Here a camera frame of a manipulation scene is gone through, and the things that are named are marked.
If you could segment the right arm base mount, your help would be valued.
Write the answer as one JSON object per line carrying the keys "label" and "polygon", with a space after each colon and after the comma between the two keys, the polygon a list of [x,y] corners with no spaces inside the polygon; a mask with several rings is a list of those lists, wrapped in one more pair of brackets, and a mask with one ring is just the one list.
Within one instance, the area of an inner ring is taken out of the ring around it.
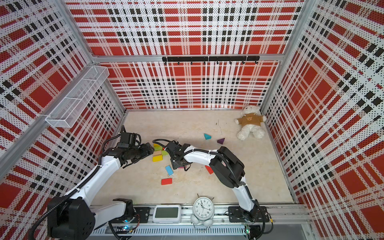
{"label": "right arm base mount", "polygon": [[239,206],[228,207],[228,215],[231,223],[266,223],[270,222],[270,216],[265,206],[254,208],[248,212],[240,208]]}

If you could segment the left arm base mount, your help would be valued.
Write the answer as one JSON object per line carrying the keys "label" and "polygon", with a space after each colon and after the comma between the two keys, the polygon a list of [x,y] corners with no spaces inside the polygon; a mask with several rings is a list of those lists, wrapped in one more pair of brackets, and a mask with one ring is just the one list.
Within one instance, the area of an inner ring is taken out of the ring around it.
{"label": "left arm base mount", "polygon": [[149,207],[133,207],[133,210],[128,210],[121,217],[111,220],[112,224],[137,224],[147,223],[150,216]]}

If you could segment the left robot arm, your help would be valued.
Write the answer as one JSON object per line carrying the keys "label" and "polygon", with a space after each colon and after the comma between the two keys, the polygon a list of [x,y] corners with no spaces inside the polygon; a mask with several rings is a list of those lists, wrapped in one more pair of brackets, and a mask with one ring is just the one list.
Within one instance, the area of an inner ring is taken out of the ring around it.
{"label": "left robot arm", "polygon": [[121,128],[117,138],[117,145],[103,149],[97,165],[84,179],[64,196],[54,197],[49,202],[47,211],[30,228],[29,240],[35,239],[35,232],[44,220],[51,238],[85,240],[93,230],[114,219],[140,219],[129,199],[116,198],[109,205],[91,206],[102,186],[117,170],[138,163],[155,151],[150,143],[142,143],[139,134],[128,133],[125,128]]}

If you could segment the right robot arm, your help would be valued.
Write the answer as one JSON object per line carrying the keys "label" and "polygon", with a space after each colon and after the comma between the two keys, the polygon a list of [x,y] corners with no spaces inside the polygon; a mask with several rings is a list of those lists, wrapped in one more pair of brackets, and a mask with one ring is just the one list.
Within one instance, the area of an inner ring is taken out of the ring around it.
{"label": "right robot arm", "polygon": [[171,158],[173,169],[188,171],[193,163],[210,167],[219,181],[233,190],[241,208],[241,218],[247,222],[266,222],[267,214],[251,195],[245,178],[245,165],[226,147],[218,150],[198,149],[190,144],[155,139],[154,144],[164,148]]}

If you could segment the yellow rectangular block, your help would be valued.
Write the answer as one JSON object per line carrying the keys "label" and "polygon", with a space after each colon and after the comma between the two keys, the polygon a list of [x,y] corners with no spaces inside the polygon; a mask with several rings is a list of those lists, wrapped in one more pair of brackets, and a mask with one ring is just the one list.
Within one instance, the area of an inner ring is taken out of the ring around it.
{"label": "yellow rectangular block", "polygon": [[158,155],[158,156],[153,156],[153,162],[160,162],[163,160],[163,156],[162,155]]}

